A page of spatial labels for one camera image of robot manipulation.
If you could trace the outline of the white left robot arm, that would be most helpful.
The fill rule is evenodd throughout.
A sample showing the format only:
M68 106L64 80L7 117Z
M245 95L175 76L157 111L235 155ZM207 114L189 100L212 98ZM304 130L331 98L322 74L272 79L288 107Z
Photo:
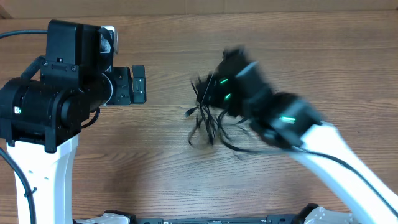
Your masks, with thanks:
M116 67L113 26L52 20L46 53L1 88L1 156L12 167L19 223L73 223L80 133L105 106L146 102L143 65Z

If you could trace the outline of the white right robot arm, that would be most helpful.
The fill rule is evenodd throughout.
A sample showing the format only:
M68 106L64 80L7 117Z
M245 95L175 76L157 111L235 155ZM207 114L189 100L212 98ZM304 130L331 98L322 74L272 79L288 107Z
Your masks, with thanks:
M205 79L192 81L210 141L231 147L225 115L242 117L269 146L312 171L348 208L349 213L307 210L299 223L396 223L397 195L350 149L339 130L307 100L276 92L258 63L244 49L226 49Z

